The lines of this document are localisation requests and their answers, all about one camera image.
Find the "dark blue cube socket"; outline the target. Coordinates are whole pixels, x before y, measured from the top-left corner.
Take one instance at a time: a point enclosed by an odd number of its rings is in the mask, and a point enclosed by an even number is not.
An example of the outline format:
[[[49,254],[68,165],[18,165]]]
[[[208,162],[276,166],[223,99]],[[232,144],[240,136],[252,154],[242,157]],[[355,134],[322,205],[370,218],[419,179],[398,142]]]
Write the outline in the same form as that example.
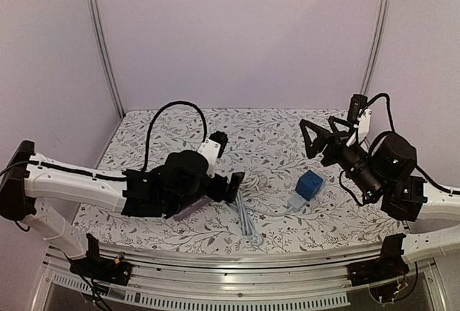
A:
[[[313,170],[305,172],[297,181],[295,192],[304,200],[312,200],[321,190],[324,178]]]

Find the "light blue power strip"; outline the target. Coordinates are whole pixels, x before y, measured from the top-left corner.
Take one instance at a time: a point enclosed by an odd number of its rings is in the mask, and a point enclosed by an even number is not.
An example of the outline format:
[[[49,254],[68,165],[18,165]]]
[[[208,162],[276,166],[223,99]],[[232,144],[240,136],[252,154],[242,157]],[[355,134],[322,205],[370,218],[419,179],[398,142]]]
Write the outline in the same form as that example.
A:
[[[301,196],[299,196],[296,192],[293,196],[290,197],[287,204],[288,207],[294,211],[300,210],[305,204],[307,203]]]

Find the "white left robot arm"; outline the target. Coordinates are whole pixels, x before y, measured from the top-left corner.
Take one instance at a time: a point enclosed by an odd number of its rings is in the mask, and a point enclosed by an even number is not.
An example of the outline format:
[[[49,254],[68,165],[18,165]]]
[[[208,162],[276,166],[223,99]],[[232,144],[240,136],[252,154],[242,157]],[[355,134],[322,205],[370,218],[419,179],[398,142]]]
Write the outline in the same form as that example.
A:
[[[17,147],[1,171],[1,217],[35,229],[92,278],[102,277],[106,261],[83,235],[48,203],[61,199],[95,205],[135,218],[170,218],[201,198],[234,202],[244,172],[216,173],[221,144],[206,139],[196,151],[171,153],[153,170],[106,172],[58,162],[35,151],[32,141]]]

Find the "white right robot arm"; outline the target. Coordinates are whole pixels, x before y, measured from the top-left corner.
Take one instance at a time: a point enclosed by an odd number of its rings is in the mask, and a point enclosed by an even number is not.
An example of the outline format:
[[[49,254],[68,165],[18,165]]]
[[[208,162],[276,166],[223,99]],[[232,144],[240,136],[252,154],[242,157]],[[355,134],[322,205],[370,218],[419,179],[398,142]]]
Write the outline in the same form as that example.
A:
[[[368,150],[359,143],[350,144],[351,131],[340,131],[337,124],[347,122],[329,119],[330,129],[311,121],[300,121],[308,158],[322,154],[321,164],[337,164],[361,191],[355,203],[379,203],[381,210],[397,221],[439,219],[459,220],[459,190],[436,183],[419,165],[417,150],[394,131],[380,133]],[[399,265],[446,256],[459,250],[459,227],[452,226],[418,235],[400,233],[382,242],[378,259],[372,263],[377,279],[387,279]]]

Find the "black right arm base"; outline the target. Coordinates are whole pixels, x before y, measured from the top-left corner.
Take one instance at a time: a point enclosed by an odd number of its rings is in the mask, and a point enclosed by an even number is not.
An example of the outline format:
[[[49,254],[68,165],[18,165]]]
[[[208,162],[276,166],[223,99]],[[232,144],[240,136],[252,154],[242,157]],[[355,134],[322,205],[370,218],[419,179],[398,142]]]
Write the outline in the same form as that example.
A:
[[[355,262],[347,266],[347,279],[353,287],[392,279],[409,272],[403,261],[404,233],[388,236],[382,242],[380,254],[376,259]]]

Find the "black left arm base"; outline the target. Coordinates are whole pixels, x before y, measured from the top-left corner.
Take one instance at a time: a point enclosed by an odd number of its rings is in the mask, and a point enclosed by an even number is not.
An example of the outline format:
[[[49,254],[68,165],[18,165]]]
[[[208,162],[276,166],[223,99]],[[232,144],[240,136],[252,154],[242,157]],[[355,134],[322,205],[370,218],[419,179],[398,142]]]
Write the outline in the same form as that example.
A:
[[[100,255],[99,241],[87,233],[88,248],[82,259],[71,259],[70,271],[90,279],[127,286],[133,265],[125,259],[125,253],[119,252],[114,258]]]

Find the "purple power strip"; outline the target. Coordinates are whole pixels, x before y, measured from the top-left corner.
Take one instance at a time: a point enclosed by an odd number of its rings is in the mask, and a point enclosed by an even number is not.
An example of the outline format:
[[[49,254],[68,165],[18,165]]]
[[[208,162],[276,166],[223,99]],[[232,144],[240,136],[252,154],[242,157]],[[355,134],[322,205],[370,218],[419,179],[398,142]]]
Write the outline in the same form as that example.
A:
[[[208,205],[211,202],[211,199],[207,196],[202,197],[200,200],[197,200],[192,205],[189,205],[187,208],[181,210],[179,213],[175,214],[172,218],[175,221],[181,221],[184,218],[187,218],[189,215],[193,214],[202,207]]]

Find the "floral patterned table mat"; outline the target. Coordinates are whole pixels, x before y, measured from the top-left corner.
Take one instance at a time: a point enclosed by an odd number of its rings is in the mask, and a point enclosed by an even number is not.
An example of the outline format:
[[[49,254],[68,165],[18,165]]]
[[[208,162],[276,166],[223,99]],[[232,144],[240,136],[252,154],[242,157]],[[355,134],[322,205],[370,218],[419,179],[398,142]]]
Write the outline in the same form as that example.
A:
[[[73,223],[99,241],[137,249],[200,254],[278,254],[380,243],[403,225],[378,205],[359,207],[355,186],[338,166],[307,159],[299,123],[325,126],[340,110],[207,109],[209,131],[223,131],[229,142],[216,171],[245,172],[243,193],[261,244],[242,234],[238,213],[225,203],[209,203],[181,221],[132,218],[82,205]],[[321,191],[300,210],[288,207],[298,179],[308,170],[324,178]]]

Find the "aluminium front table rail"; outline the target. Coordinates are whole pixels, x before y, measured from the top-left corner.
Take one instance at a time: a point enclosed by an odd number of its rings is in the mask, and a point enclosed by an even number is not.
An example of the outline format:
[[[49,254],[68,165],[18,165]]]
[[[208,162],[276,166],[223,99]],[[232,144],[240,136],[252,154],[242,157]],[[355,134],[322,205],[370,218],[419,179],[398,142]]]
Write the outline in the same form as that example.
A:
[[[396,302],[372,299],[354,286],[347,267],[374,259],[380,246],[288,254],[218,256],[101,244],[101,254],[125,253],[132,272],[125,286],[105,284],[112,310],[449,310],[432,259],[411,270]]]

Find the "right aluminium frame post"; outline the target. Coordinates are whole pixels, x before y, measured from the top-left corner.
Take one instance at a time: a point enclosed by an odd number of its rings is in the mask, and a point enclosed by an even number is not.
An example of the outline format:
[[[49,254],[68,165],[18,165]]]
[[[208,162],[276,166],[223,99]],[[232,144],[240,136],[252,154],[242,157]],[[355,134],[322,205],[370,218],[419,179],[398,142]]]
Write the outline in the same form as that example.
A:
[[[372,78],[374,75],[375,68],[377,66],[377,61],[380,53],[380,48],[382,45],[385,26],[387,22],[387,17],[390,11],[390,2],[391,0],[379,0],[378,11],[376,23],[374,26],[374,33],[372,36],[372,42],[369,50],[369,55],[367,58],[367,63],[364,69],[364,74],[362,78],[362,84],[360,88],[360,93],[362,95],[367,95],[372,83]]]

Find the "aluminium frame post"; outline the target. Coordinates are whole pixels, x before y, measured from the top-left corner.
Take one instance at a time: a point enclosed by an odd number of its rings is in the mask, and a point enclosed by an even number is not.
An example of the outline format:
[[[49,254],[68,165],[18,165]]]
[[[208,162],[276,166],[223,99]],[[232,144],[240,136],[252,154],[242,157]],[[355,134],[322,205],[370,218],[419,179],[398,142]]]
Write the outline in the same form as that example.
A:
[[[360,93],[362,95],[367,95],[372,83],[372,78],[374,75],[375,68],[377,66],[377,61],[380,53],[380,48],[382,45],[385,26],[387,22],[387,17],[390,11],[390,2],[391,0],[379,0],[378,11],[376,23],[374,26],[374,33],[372,36],[372,42],[369,50],[369,55],[367,58],[367,63],[364,69],[364,74],[362,78],[362,84],[360,88]]]
[[[126,111],[121,100],[119,87],[116,83],[114,69],[111,63],[109,49],[104,34],[104,26],[102,22],[99,3],[98,0],[87,0],[87,2],[91,18],[91,24],[93,27],[93,32],[96,40],[96,46],[98,49],[101,66],[106,79],[109,94],[111,96],[112,103],[114,105],[117,116],[120,119],[123,119],[126,115]]]

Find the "left aluminium frame post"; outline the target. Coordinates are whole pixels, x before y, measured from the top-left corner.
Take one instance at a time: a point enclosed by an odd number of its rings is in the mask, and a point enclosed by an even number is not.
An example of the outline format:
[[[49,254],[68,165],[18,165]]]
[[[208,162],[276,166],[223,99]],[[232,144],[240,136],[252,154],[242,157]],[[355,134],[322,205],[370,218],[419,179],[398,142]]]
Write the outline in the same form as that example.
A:
[[[109,94],[111,96],[112,103],[114,105],[117,116],[120,119],[123,119],[126,115],[126,111],[121,100],[119,87],[116,83],[114,69],[111,63],[109,49],[104,34],[104,26],[102,22],[99,3],[98,0],[87,0],[87,2],[91,18],[91,24],[93,27],[93,32],[96,40],[96,46],[98,49],[101,66],[106,79]]]

